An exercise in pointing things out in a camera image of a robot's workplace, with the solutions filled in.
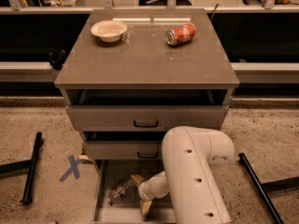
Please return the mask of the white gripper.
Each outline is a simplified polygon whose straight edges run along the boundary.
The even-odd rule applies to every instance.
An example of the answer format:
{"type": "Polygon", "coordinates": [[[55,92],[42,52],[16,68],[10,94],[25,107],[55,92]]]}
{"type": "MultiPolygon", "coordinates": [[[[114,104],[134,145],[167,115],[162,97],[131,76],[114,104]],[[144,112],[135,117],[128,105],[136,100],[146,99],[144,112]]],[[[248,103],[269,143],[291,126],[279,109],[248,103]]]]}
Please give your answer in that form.
{"type": "Polygon", "coordinates": [[[163,197],[161,183],[156,178],[145,181],[145,178],[141,175],[131,175],[131,179],[138,187],[138,194],[142,200],[140,201],[141,215],[145,217],[150,211],[151,200],[163,197]]]}

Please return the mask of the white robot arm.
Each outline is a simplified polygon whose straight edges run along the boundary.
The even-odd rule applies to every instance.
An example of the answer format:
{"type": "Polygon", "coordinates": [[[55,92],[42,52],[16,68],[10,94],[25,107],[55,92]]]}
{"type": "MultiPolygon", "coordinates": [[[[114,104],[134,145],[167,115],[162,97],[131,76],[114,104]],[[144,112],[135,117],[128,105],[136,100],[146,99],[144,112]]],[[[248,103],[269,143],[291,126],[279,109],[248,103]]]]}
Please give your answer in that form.
{"type": "Polygon", "coordinates": [[[177,224],[230,224],[231,218],[211,172],[234,156],[233,141],[217,130],[179,126],[169,130],[162,142],[164,170],[146,180],[132,179],[145,217],[156,198],[168,195],[177,224]]]}

